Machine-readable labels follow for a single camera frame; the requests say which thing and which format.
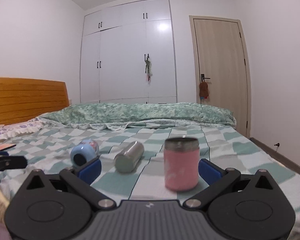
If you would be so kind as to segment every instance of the pink container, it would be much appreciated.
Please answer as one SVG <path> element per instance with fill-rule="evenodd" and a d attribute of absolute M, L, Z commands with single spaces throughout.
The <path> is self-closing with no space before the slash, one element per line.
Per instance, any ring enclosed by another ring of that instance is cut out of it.
<path fill-rule="evenodd" d="M 186 191 L 199 180 L 199 142 L 196 138 L 169 138 L 164 143 L 164 182 L 167 189 Z"/>

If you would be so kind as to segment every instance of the metal screw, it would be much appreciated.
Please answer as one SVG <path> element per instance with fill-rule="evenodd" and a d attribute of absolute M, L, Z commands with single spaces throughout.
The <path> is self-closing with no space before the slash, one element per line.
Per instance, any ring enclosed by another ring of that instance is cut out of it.
<path fill-rule="evenodd" d="M 188 199 L 186 201 L 186 206 L 191 208 L 196 208 L 201 205 L 201 201 L 199 199 Z"/>
<path fill-rule="evenodd" d="M 102 208 L 109 208 L 114 205 L 114 201 L 111 199 L 105 198 L 105 199 L 99 200 L 98 205 Z"/>

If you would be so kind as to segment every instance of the baseboard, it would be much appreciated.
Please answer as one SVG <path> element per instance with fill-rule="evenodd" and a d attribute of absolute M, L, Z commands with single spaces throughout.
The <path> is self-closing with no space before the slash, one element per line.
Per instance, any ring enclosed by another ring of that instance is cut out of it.
<path fill-rule="evenodd" d="M 293 170 L 294 172 L 300 174 L 300 166 L 293 161 L 289 160 L 287 157 L 281 155 L 280 153 L 276 152 L 274 149 L 271 149 L 269 146 L 263 144 L 262 142 L 258 141 L 257 139 L 251 137 L 250 141 L 252 141 L 255 145 L 260 147 L 264 150 L 267 154 L 269 154 L 272 158 L 282 163 L 284 166 Z"/>

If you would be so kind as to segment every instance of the mattress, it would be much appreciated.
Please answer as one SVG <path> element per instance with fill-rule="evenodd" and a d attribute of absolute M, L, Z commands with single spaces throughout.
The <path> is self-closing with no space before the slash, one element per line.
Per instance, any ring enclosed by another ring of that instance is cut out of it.
<path fill-rule="evenodd" d="M 91 184 L 93 188 L 118 204 L 123 199 L 179 199 L 182 203 L 208 186 L 200 178 L 198 185 L 188 192 L 175 193 L 164 187 L 164 141 L 183 135 L 198 138 L 201 158 L 209 159 L 221 168 L 234 167 L 244 174 L 267 169 L 296 211 L 291 239 L 300 237 L 300 175 L 272 159 L 230 126 L 138 127 L 115 131 L 48 126 L 32 135 L 8 141 L 17 144 L 8 150 L 9 154 L 24 155 L 29 165 L 23 170 L 1 172 L 0 190 L 7 200 L 11 200 L 31 170 L 42 169 L 46 174 L 55 174 L 70 167 L 71 148 L 83 139 L 92 138 L 99 143 L 102 162 L 101 175 Z M 143 143 L 144 155 L 134 172 L 120 174 L 114 168 L 113 159 L 128 143 L 135 140 Z"/>

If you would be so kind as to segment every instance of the wooden headboard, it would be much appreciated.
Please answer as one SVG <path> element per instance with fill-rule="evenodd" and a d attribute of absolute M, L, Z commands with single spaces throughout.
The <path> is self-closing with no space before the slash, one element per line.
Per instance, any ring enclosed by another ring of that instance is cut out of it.
<path fill-rule="evenodd" d="M 0 124 L 28 121 L 67 106 L 69 99 L 64 82 L 0 78 Z"/>

